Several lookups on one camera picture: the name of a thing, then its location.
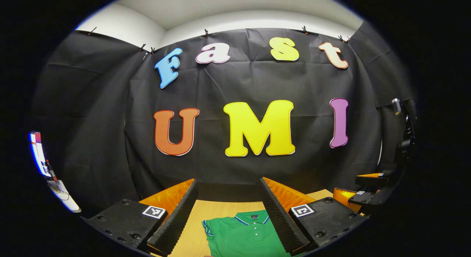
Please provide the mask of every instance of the green polo shirt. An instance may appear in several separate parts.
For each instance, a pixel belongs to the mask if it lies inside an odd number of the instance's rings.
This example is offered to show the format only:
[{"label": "green polo shirt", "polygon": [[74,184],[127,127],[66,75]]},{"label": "green polo shirt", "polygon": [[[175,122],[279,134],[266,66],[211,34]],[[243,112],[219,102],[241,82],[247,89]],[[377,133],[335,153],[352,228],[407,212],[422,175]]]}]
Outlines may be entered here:
[{"label": "green polo shirt", "polygon": [[214,257],[291,257],[266,210],[204,220],[202,225]]}]

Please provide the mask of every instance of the white wall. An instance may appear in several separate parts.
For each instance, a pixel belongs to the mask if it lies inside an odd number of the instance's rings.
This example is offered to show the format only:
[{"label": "white wall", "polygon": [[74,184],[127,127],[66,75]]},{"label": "white wall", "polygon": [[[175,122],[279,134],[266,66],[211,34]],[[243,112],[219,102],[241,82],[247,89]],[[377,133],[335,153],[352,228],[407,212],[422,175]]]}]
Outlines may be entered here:
[{"label": "white wall", "polygon": [[111,4],[84,20],[76,29],[108,35],[144,49],[160,46],[165,29],[130,8]]},{"label": "white wall", "polygon": [[355,32],[336,22],[307,14],[279,10],[249,10],[213,15],[169,29],[160,41],[159,47],[205,35],[205,29],[212,33],[244,28],[302,29],[303,26],[310,32],[332,37],[340,34],[344,38],[347,35],[351,37]]}]

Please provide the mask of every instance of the yellow letter m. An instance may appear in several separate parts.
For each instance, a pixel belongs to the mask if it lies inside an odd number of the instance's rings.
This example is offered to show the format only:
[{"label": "yellow letter m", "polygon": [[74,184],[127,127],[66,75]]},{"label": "yellow letter m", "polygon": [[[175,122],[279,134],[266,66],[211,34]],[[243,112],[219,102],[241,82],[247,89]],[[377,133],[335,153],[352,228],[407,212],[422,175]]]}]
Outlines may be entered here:
[{"label": "yellow letter m", "polygon": [[244,147],[244,136],[255,155],[259,155],[270,136],[266,153],[270,156],[290,155],[295,147],[291,144],[290,114],[291,101],[272,101],[260,123],[252,109],[245,102],[234,102],[224,106],[230,119],[230,145],[227,156],[246,156],[249,150]]}]

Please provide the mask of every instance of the monitor screen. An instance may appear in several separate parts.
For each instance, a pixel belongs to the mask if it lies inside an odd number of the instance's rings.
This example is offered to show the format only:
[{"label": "monitor screen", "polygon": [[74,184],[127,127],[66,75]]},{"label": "monitor screen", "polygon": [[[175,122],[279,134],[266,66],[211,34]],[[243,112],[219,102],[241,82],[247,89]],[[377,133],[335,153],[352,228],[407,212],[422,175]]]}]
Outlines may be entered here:
[{"label": "monitor screen", "polygon": [[52,175],[49,173],[49,170],[47,169],[46,158],[44,158],[44,152],[42,150],[41,143],[41,133],[31,132],[30,141],[32,154],[36,160],[36,164],[38,165],[39,172],[44,176],[52,177]]}]

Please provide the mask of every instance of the white ceiling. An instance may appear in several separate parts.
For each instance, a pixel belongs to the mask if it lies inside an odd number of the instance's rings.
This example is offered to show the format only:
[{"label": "white ceiling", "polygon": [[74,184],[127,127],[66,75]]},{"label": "white ceiling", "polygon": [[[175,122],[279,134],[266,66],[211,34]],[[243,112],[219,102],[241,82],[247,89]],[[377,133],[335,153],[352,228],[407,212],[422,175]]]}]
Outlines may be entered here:
[{"label": "white ceiling", "polygon": [[150,18],[164,29],[187,22],[241,10],[284,10],[321,17],[350,29],[358,29],[361,18],[333,0],[118,0]]}]

